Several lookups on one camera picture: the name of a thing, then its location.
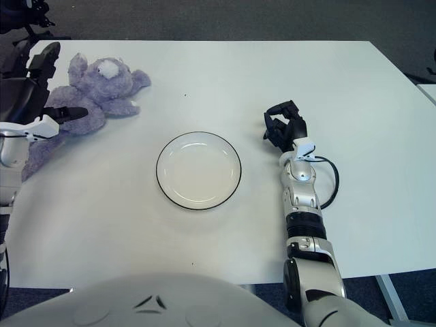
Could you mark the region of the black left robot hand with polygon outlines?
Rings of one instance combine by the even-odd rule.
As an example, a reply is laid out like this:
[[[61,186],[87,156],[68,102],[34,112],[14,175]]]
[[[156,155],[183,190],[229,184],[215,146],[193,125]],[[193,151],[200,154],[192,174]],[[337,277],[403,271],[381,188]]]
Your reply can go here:
[[[81,107],[47,107],[48,80],[56,71],[61,45],[52,42],[29,58],[33,44],[19,42],[1,68],[1,121],[27,125],[45,114],[58,124],[81,119],[88,110]]]

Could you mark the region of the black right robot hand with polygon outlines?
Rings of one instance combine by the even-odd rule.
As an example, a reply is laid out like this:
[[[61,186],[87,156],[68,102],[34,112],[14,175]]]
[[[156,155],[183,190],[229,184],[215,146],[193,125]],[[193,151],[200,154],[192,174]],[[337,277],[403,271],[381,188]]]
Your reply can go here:
[[[263,139],[269,140],[283,153],[294,150],[296,139],[307,137],[307,124],[292,100],[269,108],[264,113],[264,122]]]

